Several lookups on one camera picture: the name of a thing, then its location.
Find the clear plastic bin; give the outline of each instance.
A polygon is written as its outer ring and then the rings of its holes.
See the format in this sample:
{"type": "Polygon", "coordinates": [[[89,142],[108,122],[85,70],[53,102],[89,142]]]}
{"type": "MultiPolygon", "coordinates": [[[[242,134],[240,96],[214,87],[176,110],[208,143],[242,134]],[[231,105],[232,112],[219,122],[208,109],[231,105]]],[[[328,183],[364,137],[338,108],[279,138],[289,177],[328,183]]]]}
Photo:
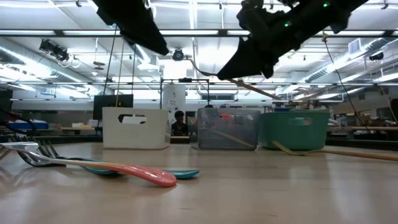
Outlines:
{"type": "Polygon", "coordinates": [[[257,148],[260,111],[231,108],[200,108],[188,118],[190,141],[199,149],[257,148]]]}

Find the bin handle cutout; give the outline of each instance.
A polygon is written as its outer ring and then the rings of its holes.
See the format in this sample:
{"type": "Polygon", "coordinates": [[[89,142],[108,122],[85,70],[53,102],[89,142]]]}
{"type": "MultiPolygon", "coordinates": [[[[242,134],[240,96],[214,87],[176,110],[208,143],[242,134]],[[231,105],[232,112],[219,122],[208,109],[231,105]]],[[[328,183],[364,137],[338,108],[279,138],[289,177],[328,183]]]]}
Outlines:
{"type": "Polygon", "coordinates": [[[122,124],[145,124],[147,117],[143,114],[121,114],[118,120],[122,124]]]}
{"type": "Polygon", "coordinates": [[[292,118],[289,119],[289,125],[295,126],[309,126],[312,124],[311,118],[292,118]]]}

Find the teal plastic bin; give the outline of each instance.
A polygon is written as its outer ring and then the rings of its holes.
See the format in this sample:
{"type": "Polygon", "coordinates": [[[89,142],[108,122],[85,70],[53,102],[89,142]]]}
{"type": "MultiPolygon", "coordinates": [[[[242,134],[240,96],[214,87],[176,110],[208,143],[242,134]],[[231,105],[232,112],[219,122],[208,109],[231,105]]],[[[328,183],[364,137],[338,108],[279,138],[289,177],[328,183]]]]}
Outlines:
{"type": "Polygon", "coordinates": [[[294,150],[317,150],[325,147],[329,111],[291,111],[264,113],[260,117],[259,145],[279,149],[278,141],[294,150]]]}

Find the pink handle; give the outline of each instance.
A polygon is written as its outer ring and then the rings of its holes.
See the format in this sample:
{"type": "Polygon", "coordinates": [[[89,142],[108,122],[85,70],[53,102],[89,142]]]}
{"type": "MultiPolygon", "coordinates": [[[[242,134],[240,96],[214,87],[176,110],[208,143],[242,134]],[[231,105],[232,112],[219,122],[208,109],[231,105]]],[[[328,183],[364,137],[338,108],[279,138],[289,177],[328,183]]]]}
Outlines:
{"type": "Polygon", "coordinates": [[[105,163],[101,164],[101,168],[130,174],[164,187],[173,187],[177,183],[177,178],[173,174],[149,167],[105,163]]]}

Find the blue spoon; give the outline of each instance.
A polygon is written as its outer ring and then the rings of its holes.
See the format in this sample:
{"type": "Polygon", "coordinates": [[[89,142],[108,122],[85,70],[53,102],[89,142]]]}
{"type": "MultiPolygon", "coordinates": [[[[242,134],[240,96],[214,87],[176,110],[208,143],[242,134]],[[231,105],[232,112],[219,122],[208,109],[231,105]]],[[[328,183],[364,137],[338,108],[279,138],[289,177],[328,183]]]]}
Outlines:
{"type": "MultiPolygon", "coordinates": [[[[82,159],[82,158],[68,158],[68,159],[78,160],[78,161],[102,162],[95,159],[82,159]]],[[[88,172],[98,175],[115,175],[118,173],[113,170],[100,169],[95,167],[82,167],[82,168],[88,172]]],[[[174,176],[178,180],[189,179],[199,174],[199,170],[165,170],[165,171],[174,174],[174,176]]]]}

